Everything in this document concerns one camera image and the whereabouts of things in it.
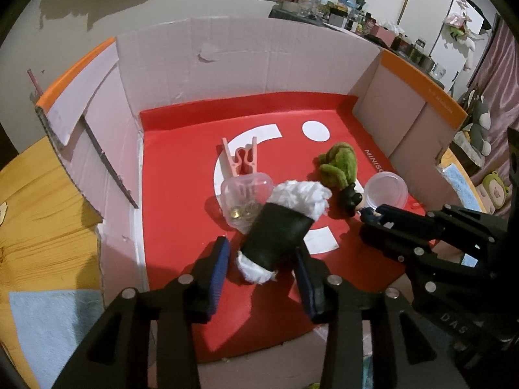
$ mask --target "pink box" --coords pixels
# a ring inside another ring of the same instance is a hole
[[[378,25],[373,26],[371,30],[371,35],[380,38],[387,46],[391,46],[393,40],[396,38],[396,34],[391,32],[390,30],[381,28]]]

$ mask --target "plastic lid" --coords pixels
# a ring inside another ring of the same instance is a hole
[[[366,204],[373,209],[383,204],[403,208],[408,195],[405,181],[392,172],[378,172],[364,186]]]

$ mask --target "light blue cloth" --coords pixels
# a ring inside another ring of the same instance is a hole
[[[477,210],[481,212],[481,208],[479,203],[477,202],[476,196],[472,193],[471,188],[468,183],[465,181],[463,175],[461,175],[460,170],[455,164],[450,164],[446,169],[443,170],[447,181],[451,183],[454,191],[458,195],[463,207],[466,209]],[[463,256],[463,260],[461,264],[464,266],[474,267],[476,266],[477,259],[474,259],[472,256],[468,254]]]
[[[10,292],[20,347],[41,389],[50,389],[103,313],[101,291]]]

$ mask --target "green plush toy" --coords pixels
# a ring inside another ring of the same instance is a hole
[[[339,142],[319,156],[321,183],[328,188],[345,189],[355,184],[357,161],[351,145]]]

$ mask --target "white cardboard wall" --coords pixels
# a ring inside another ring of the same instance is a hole
[[[380,49],[368,41],[277,19],[200,18],[129,32],[116,45],[119,61],[108,73],[106,63],[91,63],[79,73],[92,76],[92,66],[98,65],[102,79],[91,80],[98,84],[90,86],[85,121],[74,126],[68,144],[58,151],[73,182],[104,218],[100,260],[107,302],[127,286],[147,288],[141,211],[116,182],[120,176],[140,205],[142,140],[136,119],[145,109],[280,90],[356,94],[357,117],[413,195],[427,208],[453,200],[436,157],[455,131],[409,85],[379,65]],[[72,98],[69,103],[76,106],[71,110],[83,113],[83,99]]]
[[[139,130],[115,66],[91,97],[85,120],[133,200],[139,200]]]
[[[268,18],[150,26],[118,36],[117,49],[135,116],[180,102],[283,90],[348,94],[355,88],[362,96],[360,85],[372,79],[364,73],[380,53],[343,33]]]

